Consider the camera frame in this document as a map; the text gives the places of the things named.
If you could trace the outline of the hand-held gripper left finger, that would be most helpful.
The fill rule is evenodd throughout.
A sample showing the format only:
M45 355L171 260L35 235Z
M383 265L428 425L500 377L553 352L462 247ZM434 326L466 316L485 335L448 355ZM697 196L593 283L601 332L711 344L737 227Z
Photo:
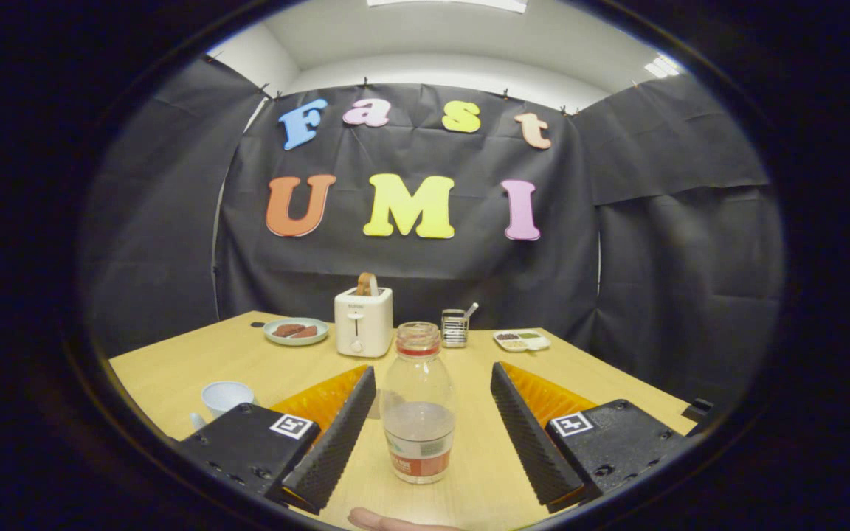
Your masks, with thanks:
M234 406L176 447L233 490L317 515L344 473L375 396L374 368L361 365L270 408Z

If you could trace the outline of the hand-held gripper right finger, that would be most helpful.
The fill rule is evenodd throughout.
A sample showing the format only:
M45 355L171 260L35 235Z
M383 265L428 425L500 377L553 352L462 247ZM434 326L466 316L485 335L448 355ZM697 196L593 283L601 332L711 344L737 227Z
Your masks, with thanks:
M596 404L497 362L491 395L537 501L550 513L620 490L670 460L687 437L630 400Z

